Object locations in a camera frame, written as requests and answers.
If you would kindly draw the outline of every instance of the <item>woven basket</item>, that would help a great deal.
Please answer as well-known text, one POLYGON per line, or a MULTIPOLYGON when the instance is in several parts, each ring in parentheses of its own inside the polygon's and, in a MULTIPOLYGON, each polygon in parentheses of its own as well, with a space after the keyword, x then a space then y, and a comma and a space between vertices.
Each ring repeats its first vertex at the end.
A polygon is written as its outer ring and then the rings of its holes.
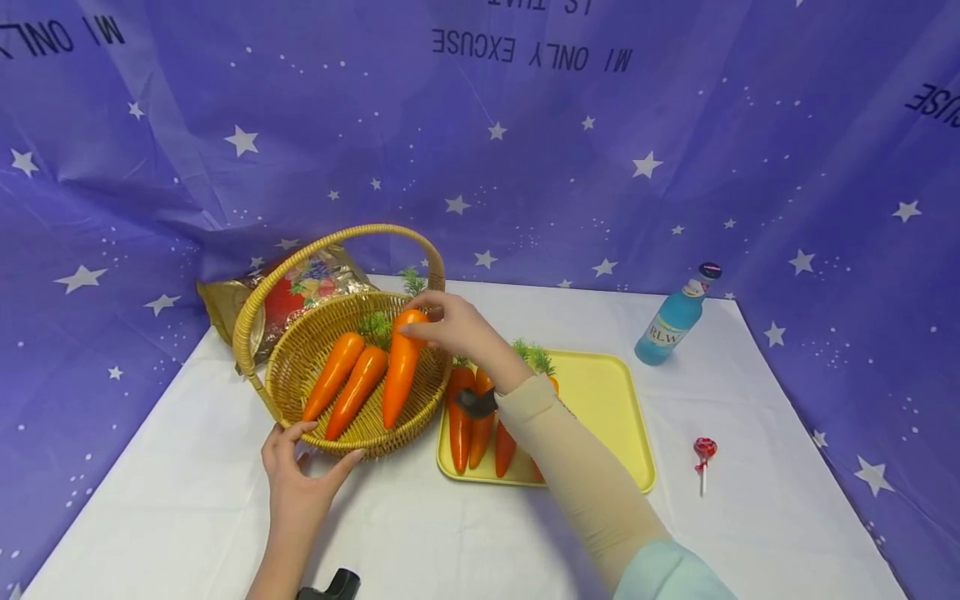
MULTIPOLYGON (((361 319, 370 313, 384 311, 392 319, 400 313, 408 297, 388 292, 350 294, 330 300, 300 317, 280 338, 267 362, 266 385, 254 370, 250 337, 253 318, 264 299, 280 279, 310 254, 345 240, 369 233, 396 233, 418 242, 426 251, 429 265, 428 287, 444 289, 444 263, 437 249, 426 238, 408 228, 396 225, 364 225, 327 235, 293 254, 253 290, 233 330, 233 355, 243 374, 250 380, 267 405, 276 422, 284 427, 300 420, 303 405, 333 348, 334 342, 347 331, 357 331, 361 319)), ((393 430, 383 426, 383 381, 376 387, 356 419, 334 442, 324 439, 330 420, 328 407, 320 417, 320 426, 302 439, 319 449, 343 456, 357 448, 366 448, 374 458, 400 449, 416 438, 430 422, 444 397, 450 377, 449 354, 440 349, 425 349, 417 364, 417 374, 410 396, 393 430)))

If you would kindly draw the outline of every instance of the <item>snack bag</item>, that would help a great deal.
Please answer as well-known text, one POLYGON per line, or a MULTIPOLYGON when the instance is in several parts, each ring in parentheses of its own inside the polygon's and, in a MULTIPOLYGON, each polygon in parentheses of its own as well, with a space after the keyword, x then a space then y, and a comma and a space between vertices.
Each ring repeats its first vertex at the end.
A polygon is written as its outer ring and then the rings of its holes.
MULTIPOLYGON (((197 282, 210 322, 225 342, 233 345, 233 326, 253 288, 289 255, 236 279, 197 282)), ((312 308, 331 298, 376 289, 342 246, 332 245, 314 252, 287 272, 257 311, 250 343, 254 364, 266 362, 287 328, 312 308)))

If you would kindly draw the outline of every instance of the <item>plastic tray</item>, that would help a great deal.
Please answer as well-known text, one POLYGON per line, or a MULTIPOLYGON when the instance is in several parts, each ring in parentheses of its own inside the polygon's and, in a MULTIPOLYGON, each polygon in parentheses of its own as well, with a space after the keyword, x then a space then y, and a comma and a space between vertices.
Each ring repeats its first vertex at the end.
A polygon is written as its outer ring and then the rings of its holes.
MULTIPOLYGON (((616 356, 550 350, 557 368, 560 397, 577 419, 609 448, 633 475, 644 493, 654 487, 657 468, 654 466, 647 430, 643 425, 640 405, 636 400, 630 369, 616 356)), ((503 478, 494 469, 493 441, 477 468, 457 473, 450 455, 449 416, 444 403, 444 420, 437 440, 437 465, 451 479, 514 486, 542 486, 534 478, 530 455, 521 448, 503 478)))

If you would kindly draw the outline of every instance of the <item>red lollipop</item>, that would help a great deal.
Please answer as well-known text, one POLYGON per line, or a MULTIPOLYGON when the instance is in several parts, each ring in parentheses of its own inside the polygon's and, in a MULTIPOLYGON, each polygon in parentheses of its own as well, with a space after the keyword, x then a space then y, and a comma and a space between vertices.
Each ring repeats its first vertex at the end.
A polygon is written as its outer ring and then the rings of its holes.
POLYGON ((703 497, 707 493, 707 464, 717 453, 717 442, 710 438, 697 438, 693 449, 700 457, 700 464, 694 468, 700 473, 700 496, 703 497))

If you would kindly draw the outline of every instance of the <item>white tablecloth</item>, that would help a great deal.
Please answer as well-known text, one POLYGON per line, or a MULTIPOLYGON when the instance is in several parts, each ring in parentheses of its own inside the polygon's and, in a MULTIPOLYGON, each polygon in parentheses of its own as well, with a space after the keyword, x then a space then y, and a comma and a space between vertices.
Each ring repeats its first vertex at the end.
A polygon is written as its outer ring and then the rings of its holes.
MULTIPOLYGON (((397 288, 393 278, 376 283, 397 288)), ((632 348, 662 297, 469 282, 449 290, 504 337, 630 366, 658 468, 650 500, 739 598, 904 597, 734 302, 707 300, 673 359, 650 368, 632 348), (720 447, 705 499, 691 450, 703 435, 720 447)), ((271 424, 211 329, 24 598, 243 597, 267 535, 258 450, 271 424)), ((357 468, 306 583, 324 589, 344 566, 362 578, 358 600, 604 597, 548 492, 452 482, 437 469, 436 437, 434 422, 409 447, 357 468)))

